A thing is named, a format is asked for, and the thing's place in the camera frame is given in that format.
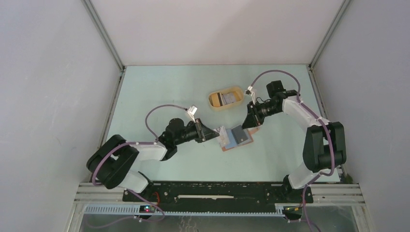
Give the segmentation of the brown leather card holder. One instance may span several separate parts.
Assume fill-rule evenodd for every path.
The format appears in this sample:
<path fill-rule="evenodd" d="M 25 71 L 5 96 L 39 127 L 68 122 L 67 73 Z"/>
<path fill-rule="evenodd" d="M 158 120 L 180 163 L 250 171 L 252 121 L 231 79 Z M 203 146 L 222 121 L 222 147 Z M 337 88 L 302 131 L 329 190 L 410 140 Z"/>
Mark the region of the brown leather card holder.
<path fill-rule="evenodd" d="M 244 146 L 253 142 L 252 135 L 259 131 L 258 127 L 243 129 L 241 125 L 232 128 L 220 126 L 214 131 L 219 133 L 217 141 L 222 151 L 228 151 L 240 146 Z"/>

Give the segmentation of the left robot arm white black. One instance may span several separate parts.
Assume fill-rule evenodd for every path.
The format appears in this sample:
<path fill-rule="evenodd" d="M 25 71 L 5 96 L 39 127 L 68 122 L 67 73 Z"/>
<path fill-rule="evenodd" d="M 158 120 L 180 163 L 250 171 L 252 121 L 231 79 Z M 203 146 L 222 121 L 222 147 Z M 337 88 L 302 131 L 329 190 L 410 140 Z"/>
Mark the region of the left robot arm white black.
<path fill-rule="evenodd" d="M 153 195 L 153 183 L 137 170 L 138 162 L 166 161 L 177 152 L 180 144 L 203 143 L 219 135 L 199 118 L 187 124 L 180 118 L 173 118 L 156 142 L 128 142 L 119 134 L 113 135 L 88 159 L 86 167 L 92 173 L 94 184 L 107 189 L 129 189 L 139 200 L 148 201 Z"/>

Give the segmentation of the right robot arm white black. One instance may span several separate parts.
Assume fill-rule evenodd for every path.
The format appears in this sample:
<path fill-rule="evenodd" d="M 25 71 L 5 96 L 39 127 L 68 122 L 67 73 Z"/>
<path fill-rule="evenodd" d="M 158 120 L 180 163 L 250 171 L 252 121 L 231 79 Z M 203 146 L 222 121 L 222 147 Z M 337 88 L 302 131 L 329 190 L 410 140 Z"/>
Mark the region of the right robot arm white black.
<path fill-rule="evenodd" d="M 344 127 L 340 122 L 331 122 L 313 112 L 302 101 L 296 90 L 286 90 L 281 81 L 266 86 L 269 99 L 258 102 L 249 86 L 245 94 L 251 96 L 243 129 L 256 128 L 268 116 L 285 113 L 295 120 L 306 133 L 302 163 L 284 178 L 282 198 L 294 202 L 301 195 L 300 189 L 309 186 L 321 176 L 332 176 L 335 168 L 346 162 Z"/>

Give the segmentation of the black credit card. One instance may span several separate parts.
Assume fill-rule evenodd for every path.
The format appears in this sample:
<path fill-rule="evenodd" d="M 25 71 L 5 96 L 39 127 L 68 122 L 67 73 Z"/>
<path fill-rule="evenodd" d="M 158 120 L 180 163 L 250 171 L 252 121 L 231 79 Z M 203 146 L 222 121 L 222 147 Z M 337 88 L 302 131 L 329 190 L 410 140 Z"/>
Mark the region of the black credit card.
<path fill-rule="evenodd" d="M 248 130 L 243 129 L 241 125 L 235 126 L 231 129 L 235 142 L 240 145 L 249 140 Z"/>

